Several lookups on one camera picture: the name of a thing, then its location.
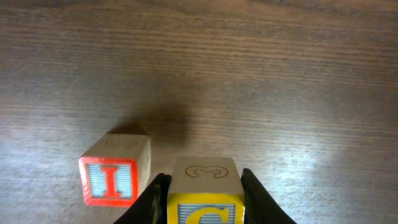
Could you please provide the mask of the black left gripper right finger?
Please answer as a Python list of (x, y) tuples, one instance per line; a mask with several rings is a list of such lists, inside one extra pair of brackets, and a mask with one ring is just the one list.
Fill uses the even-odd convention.
[(250, 169), (243, 169), (241, 183), (244, 189), (244, 224), (296, 224)]

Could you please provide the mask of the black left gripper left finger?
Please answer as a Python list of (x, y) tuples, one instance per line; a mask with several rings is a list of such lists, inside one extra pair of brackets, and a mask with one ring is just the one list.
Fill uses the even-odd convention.
[(172, 176), (158, 174), (114, 224), (167, 224), (167, 193)]

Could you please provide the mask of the yellow letter C block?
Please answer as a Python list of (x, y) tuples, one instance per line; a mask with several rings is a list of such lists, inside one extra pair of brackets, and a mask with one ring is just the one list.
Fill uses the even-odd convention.
[(244, 223), (244, 189), (228, 157), (178, 157), (167, 194), (167, 222)]

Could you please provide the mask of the red letter I block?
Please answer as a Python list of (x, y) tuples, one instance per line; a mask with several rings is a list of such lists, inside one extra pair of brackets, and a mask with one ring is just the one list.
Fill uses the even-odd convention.
[(150, 177), (150, 137), (105, 134), (79, 158), (78, 165), (86, 205), (130, 207)]

